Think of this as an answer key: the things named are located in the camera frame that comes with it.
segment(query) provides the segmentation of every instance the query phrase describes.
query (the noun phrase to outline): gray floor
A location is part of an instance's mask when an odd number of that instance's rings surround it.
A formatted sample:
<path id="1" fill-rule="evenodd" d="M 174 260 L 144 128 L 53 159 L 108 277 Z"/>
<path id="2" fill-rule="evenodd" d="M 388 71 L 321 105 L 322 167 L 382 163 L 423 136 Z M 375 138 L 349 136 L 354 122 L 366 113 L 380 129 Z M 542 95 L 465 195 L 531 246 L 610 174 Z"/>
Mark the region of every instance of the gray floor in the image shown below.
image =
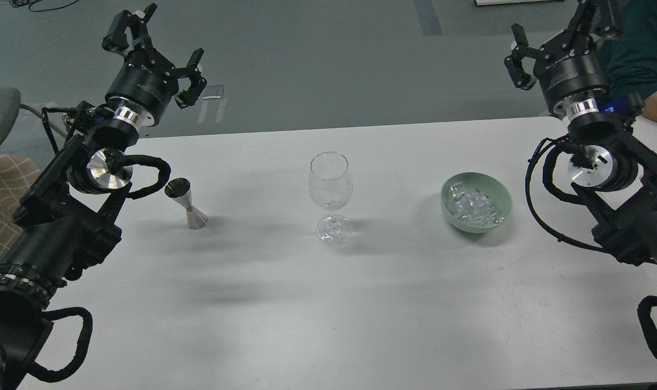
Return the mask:
<path id="1" fill-rule="evenodd" d="M 68 2 L 46 0 L 47 7 Z M 37 106 L 102 103 L 122 60 L 101 49 L 101 38 L 120 10 L 146 5 L 81 0 L 44 13 L 0 5 L 0 86 L 17 87 L 24 103 Z M 180 111 L 173 103 L 141 136 L 536 116 L 545 109 L 541 92 L 515 89 L 503 65 L 510 25 L 524 25 L 538 47 L 569 24 L 576 5 L 160 1 L 148 24 L 155 47 L 178 66 L 204 48 L 204 76 L 225 85 L 227 101 L 221 113 L 220 101 L 210 101 L 205 118 L 201 104 Z M 433 18 L 440 35 L 431 35 Z M 48 162 L 39 122 L 22 116 L 16 128 L 2 151 Z"/>

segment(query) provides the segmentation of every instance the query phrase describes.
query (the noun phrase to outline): black robot arm segment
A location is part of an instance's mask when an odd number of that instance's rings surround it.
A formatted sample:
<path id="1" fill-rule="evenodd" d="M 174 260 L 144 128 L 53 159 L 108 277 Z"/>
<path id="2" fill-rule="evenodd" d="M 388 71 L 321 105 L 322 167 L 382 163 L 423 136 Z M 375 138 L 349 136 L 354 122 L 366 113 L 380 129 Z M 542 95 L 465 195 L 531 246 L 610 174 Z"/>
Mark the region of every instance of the black robot arm segment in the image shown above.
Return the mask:
<path id="1" fill-rule="evenodd" d="M 160 158 L 127 155 L 141 126 L 155 126 L 174 97 L 180 108 L 192 106 L 205 87 L 198 63 L 202 49 L 177 69 L 155 50 L 146 24 L 156 6 L 145 12 L 120 12 L 102 47 L 125 57 L 105 95 L 105 103 L 85 101 L 73 108 L 48 108 L 63 113 L 68 137 L 47 168 L 21 198 L 14 223 L 23 229 L 18 241 L 0 261 L 0 388 L 13 389 L 29 373 L 55 382 L 75 373 L 88 351 L 92 329 L 83 308 L 44 311 L 59 288 L 81 277 L 83 270 L 101 264 L 121 240 L 115 225 L 127 198 L 146 197 L 162 189 L 170 166 Z M 126 30 L 133 49 L 127 51 Z M 179 92 L 177 80 L 191 87 Z M 130 192 L 133 165 L 153 166 L 157 182 Z M 83 193 L 108 193 L 98 211 L 71 196 L 69 184 Z M 81 316 L 83 330 L 76 355 L 62 370 L 46 370 L 35 362 L 51 332 L 53 321 Z"/>
<path id="2" fill-rule="evenodd" d="M 608 93 L 608 83 L 594 54 L 596 44 L 590 36 L 591 21 L 598 10 L 601 18 L 593 33 L 616 37 L 621 33 L 619 13 L 611 0 L 578 2 L 568 27 L 539 49 L 529 47 L 521 25 L 512 26 L 517 46 L 505 58 L 505 67 L 517 88 L 530 89 L 538 79 L 550 113 L 564 115 L 568 109 L 577 109 L 577 101 L 601 99 Z M 522 66 L 525 57 L 536 60 L 533 76 Z M 590 96 L 575 96 L 581 93 Z"/>
<path id="3" fill-rule="evenodd" d="M 142 112 L 146 117 L 143 126 L 157 125 L 172 97 L 180 108 L 193 106 L 207 84 L 198 68 L 203 49 L 195 50 L 183 68 L 175 67 L 155 50 L 147 31 L 147 23 L 156 8 L 154 3 L 148 5 L 143 18 L 137 12 L 122 11 L 114 18 L 102 40 L 103 49 L 125 58 L 124 66 L 107 92 L 106 100 L 113 108 L 123 101 L 145 108 Z M 127 29 L 130 29 L 133 37 L 133 49 L 128 52 Z M 178 79 L 189 79 L 190 87 L 179 91 Z"/>

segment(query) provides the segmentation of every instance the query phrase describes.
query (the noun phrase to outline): jigger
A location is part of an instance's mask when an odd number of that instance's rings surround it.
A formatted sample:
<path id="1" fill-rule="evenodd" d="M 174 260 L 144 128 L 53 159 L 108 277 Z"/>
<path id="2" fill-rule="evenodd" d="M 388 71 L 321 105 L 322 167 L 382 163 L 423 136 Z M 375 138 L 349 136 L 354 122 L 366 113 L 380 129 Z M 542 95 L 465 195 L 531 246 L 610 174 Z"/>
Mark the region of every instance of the jigger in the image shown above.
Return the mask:
<path id="1" fill-rule="evenodd" d="M 190 229 L 200 229 L 208 222 L 208 216 L 191 204 L 191 183 L 185 178 L 170 180 L 165 185 L 165 195 L 186 209 L 186 222 Z"/>

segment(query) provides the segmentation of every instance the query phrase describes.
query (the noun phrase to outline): black cable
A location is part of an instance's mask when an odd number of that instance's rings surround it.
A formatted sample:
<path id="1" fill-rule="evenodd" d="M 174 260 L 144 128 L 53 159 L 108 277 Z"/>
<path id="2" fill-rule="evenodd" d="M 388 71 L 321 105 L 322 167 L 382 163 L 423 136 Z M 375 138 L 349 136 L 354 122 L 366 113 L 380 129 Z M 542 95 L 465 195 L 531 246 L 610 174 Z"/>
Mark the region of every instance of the black cable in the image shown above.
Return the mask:
<path id="1" fill-rule="evenodd" d="M 162 188 L 167 185 L 168 180 L 170 180 L 170 173 L 172 173 L 170 165 L 165 160 L 149 155 L 123 155 L 116 159 L 116 161 L 111 166 L 111 171 L 119 170 L 124 166 L 130 165 L 152 166 L 158 170 L 157 182 L 155 182 L 155 184 L 128 193 L 127 197 L 133 200 L 147 197 L 151 193 L 156 193 L 162 190 Z"/>
<path id="2" fill-rule="evenodd" d="M 536 147 L 536 150 L 533 153 L 533 156 L 529 159 L 529 167 L 526 170 L 526 179 L 524 180 L 524 190 L 526 192 L 526 204 L 529 205 L 529 211 L 531 212 L 531 215 L 533 215 L 533 219 L 536 220 L 536 222 L 552 237 L 556 237 L 558 242 L 566 242 L 567 244 L 570 244 L 571 246 L 576 246 L 577 248 L 581 249 L 587 249 L 587 250 L 594 250 L 596 252 L 602 252 L 603 254 L 609 254 L 608 250 L 599 247 L 599 246 L 593 246 L 586 244 L 584 242 L 578 241 L 576 239 L 570 238 L 565 236 L 564 234 L 558 232 L 557 230 L 553 229 L 549 225 L 547 225 L 543 219 L 538 215 L 536 212 L 535 208 L 533 207 L 533 202 L 531 200 L 531 177 L 533 175 L 533 170 L 535 166 L 538 164 L 538 161 L 540 158 L 552 147 L 556 146 L 558 143 L 561 141 L 566 141 L 569 138 L 569 136 L 565 135 L 562 136 L 561 138 L 557 138 L 557 140 L 551 140 L 550 138 L 546 138 L 542 140 L 538 146 Z"/>
<path id="3" fill-rule="evenodd" d="M 557 164 L 557 158 L 562 152 L 566 151 L 566 148 L 563 144 L 566 144 L 566 142 L 560 141 L 547 154 L 545 160 L 546 162 L 543 165 L 543 185 L 546 187 L 547 192 L 550 192 L 551 195 L 561 200 L 562 202 L 572 203 L 574 205 L 584 205 L 578 195 L 571 195 L 569 193 L 563 192 L 560 188 L 557 188 L 554 180 L 552 179 L 552 175 L 554 175 L 555 166 Z"/>
<path id="4" fill-rule="evenodd" d="M 651 309 L 656 306 L 657 296 L 647 296 L 639 303 L 636 313 L 639 317 L 639 325 L 641 325 L 641 331 L 644 333 L 646 345 L 657 360 L 657 329 L 654 320 L 651 319 Z"/>
<path id="5" fill-rule="evenodd" d="M 40 3 L 40 2 L 42 2 L 42 0 L 36 0 L 35 2 L 29 3 L 29 7 L 27 7 L 27 9 L 30 10 L 30 12 L 46 12 L 46 11 L 53 11 L 53 10 L 61 10 L 61 8 L 69 7 L 70 5 L 73 5 L 77 2 L 80 2 L 80 0 L 74 0 L 73 3 L 68 3 L 66 5 L 62 5 L 61 7 L 46 8 L 46 9 L 43 9 L 43 10 L 33 10 L 32 5 L 35 5 L 36 3 Z"/>
<path id="6" fill-rule="evenodd" d="M 70 316 L 80 316 L 83 318 L 83 328 L 80 330 L 78 336 L 78 341 L 76 342 L 75 355 L 73 359 L 63 367 L 61 370 L 53 371 L 47 370 L 39 363 L 34 362 L 28 368 L 27 373 L 34 376 L 35 378 L 41 380 L 42 382 L 54 383 L 61 382 L 71 375 L 75 374 L 83 365 L 85 357 L 88 355 L 88 346 L 90 345 L 90 337 L 93 335 L 93 316 L 85 308 L 66 308 L 59 309 L 54 311 L 45 311 L 41 314 L 45 319 L 49 321 L 56 321 L 59 319 L 65 319 Z"/>
<path id="7" fill-rule="evenodd" d="M 49 138 L 49 143 L 51 143 L 51 148 L 54 150 L 54 155 L 59 153 L 59 146 L 56 145 L 56 140 L 54 140 L 54 134 L 51 132 L 51 127 L 49 126 L 49 108 L 42 108 L 42 126 L 44 127 L 44 132 Z"/>

